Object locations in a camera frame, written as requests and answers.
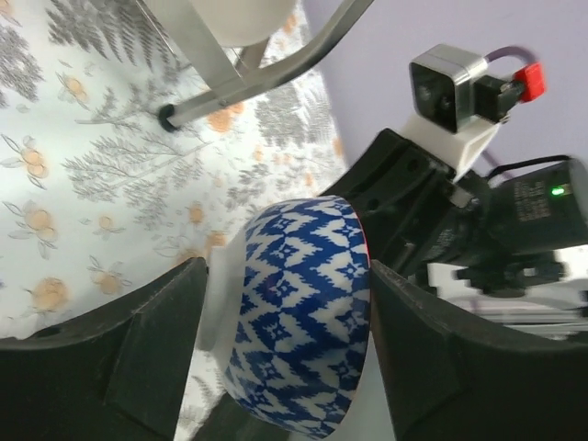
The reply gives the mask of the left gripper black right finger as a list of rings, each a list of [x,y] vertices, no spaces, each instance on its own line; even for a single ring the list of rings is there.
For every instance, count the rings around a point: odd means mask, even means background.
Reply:
[[[397,439],[584,440],[587,347],[486,321],[371,264],[372,334]]]

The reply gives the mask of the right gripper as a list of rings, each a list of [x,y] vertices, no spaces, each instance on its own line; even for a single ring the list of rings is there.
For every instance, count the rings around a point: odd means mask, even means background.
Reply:
[[[371,258],[408,277],[438,255],[453,254],[488,210],[490,186],[454,170],[393,130],[382,130],[325,196],[349,202]]]

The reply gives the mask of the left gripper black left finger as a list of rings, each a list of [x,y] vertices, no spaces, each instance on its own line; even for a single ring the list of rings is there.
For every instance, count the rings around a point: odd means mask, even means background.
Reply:
[[[173,439],[207,277],[204,259],[190,259],[79,317],[2,340],[2,439]]]

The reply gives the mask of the blue white patterned bowl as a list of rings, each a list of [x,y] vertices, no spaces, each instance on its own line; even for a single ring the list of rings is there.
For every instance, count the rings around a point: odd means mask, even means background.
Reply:
[[[370,259],[337,196],[292,199],[214,247],[197,346],[255,417],[313,439],[347,414],[368,350]]]

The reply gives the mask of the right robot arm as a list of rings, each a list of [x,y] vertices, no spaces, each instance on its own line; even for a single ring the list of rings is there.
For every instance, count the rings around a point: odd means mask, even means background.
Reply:
[[[470,171],[461,179],[421,147],[383,130],[329,193],[363,222],[371,255],[430,288],[428,267],[506,303],[531,288],[563,290],[560,249],[587,242],[587,169],[555,155],[518,164],[497,186]]]

